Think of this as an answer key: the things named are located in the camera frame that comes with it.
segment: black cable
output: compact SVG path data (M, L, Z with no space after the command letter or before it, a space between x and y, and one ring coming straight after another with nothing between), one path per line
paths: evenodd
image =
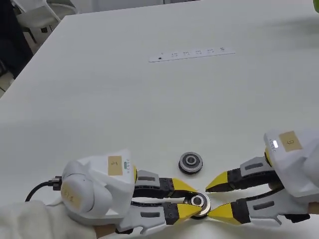
M27 196L26 198L26 202L29 202L30 199L32 198L32 196L36 193L36 191L38 191L40 188L43 188L43 187L46 187L46 186L53 186L53 182L50 180L50 181L47 181L47 182L43 182L43 183L40 183L38 186L36 186L35 188L33 188L31 190L31 192L29 193L29 195Z

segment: electrical outlet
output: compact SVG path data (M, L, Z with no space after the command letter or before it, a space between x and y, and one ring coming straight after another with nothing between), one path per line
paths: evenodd
M205 56L218 56L218 55L228 55L235 54L235 51L226 47L216 47L216 48L205 48L205 49L194 49L190 51L181 51L181 52L167 52L161 53L157 56L149 58L149 62L158 62L158 61L172 61L188 58L197 58Z

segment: white tabletop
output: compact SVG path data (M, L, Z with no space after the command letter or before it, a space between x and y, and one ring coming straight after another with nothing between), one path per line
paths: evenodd
M236 54L148 62L160 52L219 46ZM0 100L0 204L24 200L68 160L122 148L139 169L204 189L263 155L265 131L318 127L318 61L311 0L204 0L68 16ZM177 166L186 151L204 161L193 177ZM56 196L43 189L34 198ZM191 221L152 238L316 239L318 222L261 229Z

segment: ball bearing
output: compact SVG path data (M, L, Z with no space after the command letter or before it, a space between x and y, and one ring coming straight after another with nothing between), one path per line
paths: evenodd
M186 197L184 203L202 207L198 214L191 217L193 219L203 219L210 212L210 198L205 193L198 192L195 196Z
M202 169L203 160L195 152L186 152L180 157L178 167L185 174L196 174Z

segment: beige label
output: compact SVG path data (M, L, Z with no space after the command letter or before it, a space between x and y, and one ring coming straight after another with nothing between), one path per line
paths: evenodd
M279 138L286 152L303 148L294 131L282 133L279 135Z
M109 172L109 176L123 175L121 156L109 156L108 172Z
M67 183L63 183L61 187L61 196L68 201L76 209L80 209L81 197L79 197Z

